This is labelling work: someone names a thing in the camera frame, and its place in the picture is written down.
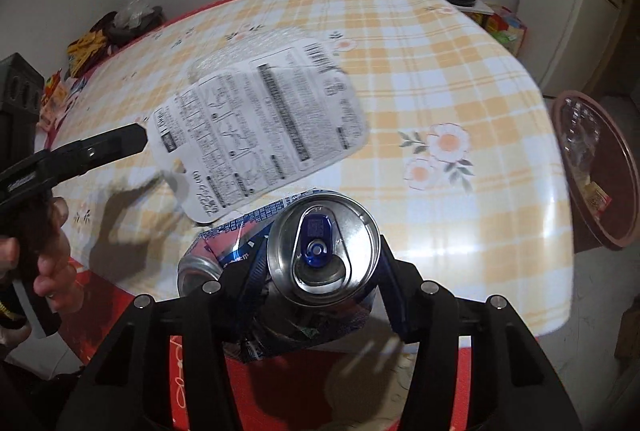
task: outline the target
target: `crushed can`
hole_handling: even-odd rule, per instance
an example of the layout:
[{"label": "crushed can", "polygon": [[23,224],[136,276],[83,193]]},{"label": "crushed can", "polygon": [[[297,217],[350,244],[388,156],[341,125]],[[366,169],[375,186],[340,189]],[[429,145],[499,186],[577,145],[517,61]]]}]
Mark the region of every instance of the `crushed can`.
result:
[{"label": "crushed can", "polygon": [[218,279],[268,238],[267,280],[251,330],[228,355],[250,362],[317,346],[364,326],[375,295],[380,232],[358,202],[308,191],[201,233],[178,264],[178,290]]}]

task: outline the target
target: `food package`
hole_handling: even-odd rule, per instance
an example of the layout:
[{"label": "food package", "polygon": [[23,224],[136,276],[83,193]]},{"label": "food package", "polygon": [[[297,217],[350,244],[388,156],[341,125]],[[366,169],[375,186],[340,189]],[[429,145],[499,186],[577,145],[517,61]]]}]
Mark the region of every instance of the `food package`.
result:
[{"label": "food package", "polygon": [[62,70],[58,70],[47,79],[44,86],[44,93],[42,94],[38,127],[47,132],[49,132],[55,124],[58,113],[62,109],[68,95],[68,90],[60,79],[61,72]]},{"label": "food package", "polygon": [[492,3],[488,5],[495,13],[489,17],[484,29],[516,57],[527,33],[527,27],[507,7]]},{"label": "food package", "polygon": [[487,14],[481,14],[479,12],[462,12],[465,16],[469,17],[474,23],[478,23],[482,28],[486,28],[486,22],[489,19]]},{"label": "food package", "polygon": [[611,196],[603,191],[596,182],[589,182],[585,185],[582,190],[582,195],[593,217],[599,220],[603,212],[609,207]]},{"label": "food package", "polygon": [[237,36],[152,112],[151,152],[180,206],[211,223],[361,149],[366,117],[332,47],[300,29]]},{"label": "food package", "polygon": [[66,49],[69,75],[81,77],[108,54],[109,41],[102,30],[87,32]]},{"label": "food package", "polygon": [[116,14],[113,18],[113,25],[116,28],[133,30],[140,26],[144,17],[151,15],[153,12],[154,10],[144,1],[133,0]]}]

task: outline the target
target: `can lid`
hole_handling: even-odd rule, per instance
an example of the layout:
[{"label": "can lid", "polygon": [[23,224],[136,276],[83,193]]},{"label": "can lid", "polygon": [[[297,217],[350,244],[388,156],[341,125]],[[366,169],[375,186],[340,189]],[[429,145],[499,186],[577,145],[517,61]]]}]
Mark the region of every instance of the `can lid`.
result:
[{"label": "can lid", "polygon": [[267,261],[290,301],[330,306],[364,289],[378,264],[380,233],[360,204],[336,192],[300,198],[271,227]]},{"label": "can lid", "polygon": [[218,280],[222,267],[213,259],[188,254],[178,262],[178,294],[185,297],[207,281]]}]

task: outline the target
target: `barcode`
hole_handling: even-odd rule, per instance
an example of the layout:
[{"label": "barcode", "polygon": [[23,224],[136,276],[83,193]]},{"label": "barcode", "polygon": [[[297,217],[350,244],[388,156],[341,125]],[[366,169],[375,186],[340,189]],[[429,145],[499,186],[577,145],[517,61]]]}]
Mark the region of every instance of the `barcode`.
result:
[{"label": "barcode", "polygon": [[178,149],[178,144],[175,143],[174,137],[172,137],[171,132],[167,131],[164,135],[161,135],[162,143],[164,147],[166,147],[167,153],[171,153]]},{"label": "barcode", "polygon": [[249,196],[249,191],[246,190],[246,187],[244,186],[244,182],[242,182],[242,178],[240,177],[240,175],[238,173],[234,173],[234,178],[236,179],[236,183],[242,191],[242,194],[244,194],[244,196]]},{"label": "barcode", "polygon": [[340,106],[342,106],[343,131],[346,128],[347,133],[350,136],[360,137],[360,135],[362,135],[360,122],[358,121],[356,112],[353,111],[353,107],[351,107],[351,103],[347,99],[343,98],[340,100]]},{"label": "barcode", "polygon": [[334,62],[329,58],[324,49],[318,43],[313,43],[312,45],[305,46],[305,52],[311,62],[318,68],[318,72],[324,74],[324,72],[328,72],[329,70],[337,70],[338,67],[334,64]]},{"label": "barcode", "polygon": [[209,187],[211,187],[213,194],[215,194],[216,198],[220,202],[220,205],[222,205],[222,208],[225,208],[226,207],[225,201],[222,199],[222,195],[218,191],[218,188],[216,187],[215,183],[213,183],[211,176],[207,176],[207,182],[209,182]]},{"label": "barcode", "polygon": [[302,141],[302,137],[300,137],[298,128],[291,118],[289,109],[287,109],[287,104],[284,102],[282,94],[280,93],[280,87],[278,86],[275,76],[271,72],[271,67],[268,64],[261,64],[260,66],[258,66],[258,73],[260,74],[262,82],[267,88],[269,95],[271,95],[273,106],[275,106],[276,111],[278,112],[278,115],[280,116],[280,119],[284,124],[285,129],[287,130],[287,134],[289,135],[296,153],[298,153],[300,161],[304,162],[305,160],[309,160],[311,157],[306,150],[305,144]]},{"label": "barcode", "polygon": [[338,134],[338,138],[340,139],[340,144],[342,144],[342,148],[343,149],[349,149],[349,142],[347,142],[347,139],[344,137],[344,133],[342,132],[342,128],[341,127],[337,127],[335,128],[337,134]]},{"label": "barcode", "polygon": [[273,166],[276,168],[276,173],[278,173],[278,176],[280,177],[280,179],[284,180],[286,176],[284,175],[284,172],[282,171],[282,167],[280,166],[280,163],[278,162],[278,159],[276,158],[275,155],[271,155],[271,161],[273,162]]}]

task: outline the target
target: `floor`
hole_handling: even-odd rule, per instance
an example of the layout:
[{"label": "floor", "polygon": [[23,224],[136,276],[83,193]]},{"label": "floor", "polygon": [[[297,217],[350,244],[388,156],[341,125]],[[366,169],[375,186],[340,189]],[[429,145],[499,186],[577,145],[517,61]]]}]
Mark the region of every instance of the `floor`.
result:
[{"label": "floor", "polygon": [[[640,112],[628,99],[605,97],[640,162]],[[640,241],[621,252],[595,249],[575,257],[574,305],[569,321],[540,337],[583,423],[585,431],[613,431],[640,400],[640,361],[613,357],[620,317],[640,293]],[[10,360],[49,378],[80,364],[60,336],[28,340]]]}]

